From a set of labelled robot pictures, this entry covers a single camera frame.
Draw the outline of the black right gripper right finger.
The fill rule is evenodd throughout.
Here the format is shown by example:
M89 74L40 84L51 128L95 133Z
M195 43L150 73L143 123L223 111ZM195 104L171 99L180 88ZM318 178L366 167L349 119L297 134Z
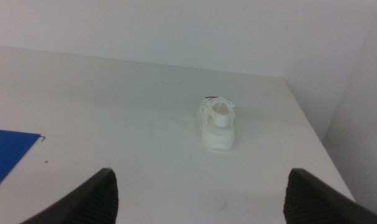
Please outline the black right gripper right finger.
M289 173L283 213L288 224L377 224L377 214L300 168Z

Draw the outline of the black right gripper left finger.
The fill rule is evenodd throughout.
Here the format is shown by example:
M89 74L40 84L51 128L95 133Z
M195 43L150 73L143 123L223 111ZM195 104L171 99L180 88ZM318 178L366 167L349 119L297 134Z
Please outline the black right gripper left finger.
M116 174L103 168L23 224L115 223L118 207Z

